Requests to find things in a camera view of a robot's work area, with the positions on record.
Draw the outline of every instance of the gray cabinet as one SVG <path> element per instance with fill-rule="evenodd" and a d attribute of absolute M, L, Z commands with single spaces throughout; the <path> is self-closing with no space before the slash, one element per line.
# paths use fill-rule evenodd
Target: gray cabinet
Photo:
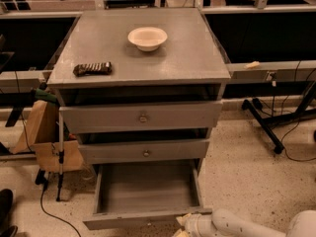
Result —
<path fill-rule="evenodd" d="M 143 52 L 141 26 L 168 40 Z M 75 65 L 110 61 L 108 76 L 76 78 Z M 60 112 L 98 172 L 89 229 L 174 221 L 204 209 L 198 168 L 229 73 L 197 9 L 84 12 L 50 75 Z"/>

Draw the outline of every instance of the shoe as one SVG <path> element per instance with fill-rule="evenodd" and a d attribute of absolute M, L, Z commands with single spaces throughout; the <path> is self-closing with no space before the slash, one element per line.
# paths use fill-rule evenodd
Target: shoe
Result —
<path fill-rule="evenodd" d="M 18 231 L 18 226 L 13 225 L 8 228 L 8 230 L 4 231 L 0 237 L 14 237 Z"/>
<path fill-rule="evenodd" d="M 13 193 L 9 189 L 0 192 L 0 225 L 4 222 L 12 207 Z"/>

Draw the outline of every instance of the brown box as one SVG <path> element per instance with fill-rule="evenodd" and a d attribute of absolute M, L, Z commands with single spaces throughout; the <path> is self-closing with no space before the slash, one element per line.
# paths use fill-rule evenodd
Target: brown box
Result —
<path fill-rule="evenodd" d="M 25 152 L 30 147 L 36 152 L 41 170 L 58 172 L 57 121 L 58 108 L 56 105 L 45 101 L 36 101 L 29 114 L 26 127 L 12 153 Z M 83 165 L 83 158 L 78 150 L 78 142 L 76 140 L 65 141 L 63 171 L 81 170 Z"/>

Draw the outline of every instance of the drawer knob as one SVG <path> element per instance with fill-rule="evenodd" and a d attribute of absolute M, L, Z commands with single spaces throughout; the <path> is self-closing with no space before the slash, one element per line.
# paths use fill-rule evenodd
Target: drawer knob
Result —
<path fill-rule="evenodd" d="M 145 150 L 144 152 L 143 152 L 143 156 L 144 157 L 148 157 L 148 156 L 150 156 L 150 151 L 149 150 Z"/>
<path fill-rule="evenodd" d="M 140 122 L 147 122 L 147 121 L 148 121 L 147 115 L 141 115 L 141 116 L 139 117 L 139 121 L 140 121 Z"/>

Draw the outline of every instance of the bowl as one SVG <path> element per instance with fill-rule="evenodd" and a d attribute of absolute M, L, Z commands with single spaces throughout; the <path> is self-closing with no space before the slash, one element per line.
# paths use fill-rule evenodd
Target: bowl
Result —
<path fill-rule="evenodd" d="M 128 40 L 142 51 L 156 50 L 168 36 L 159 28 L 137 28 L 128 35 Z"/>

